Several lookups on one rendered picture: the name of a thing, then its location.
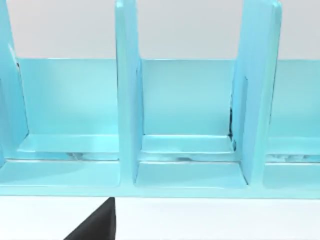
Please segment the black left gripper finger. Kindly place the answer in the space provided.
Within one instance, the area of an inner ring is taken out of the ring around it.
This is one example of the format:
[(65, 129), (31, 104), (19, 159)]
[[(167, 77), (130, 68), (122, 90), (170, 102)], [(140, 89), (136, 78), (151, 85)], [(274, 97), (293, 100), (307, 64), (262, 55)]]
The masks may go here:
[(63, 240), (116, 240), (116, 231), (116, 202), (109, 197)]

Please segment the light blue rack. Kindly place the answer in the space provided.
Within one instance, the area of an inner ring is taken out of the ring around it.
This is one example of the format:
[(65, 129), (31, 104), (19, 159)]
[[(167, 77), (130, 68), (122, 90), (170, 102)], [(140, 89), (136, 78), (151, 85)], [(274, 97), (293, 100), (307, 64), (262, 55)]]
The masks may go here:
[(243, 0), (235, 59), (16, 56), (0, 0), (0, 196), (320, 199), (320, 59), (279, 59), (282, 0)]

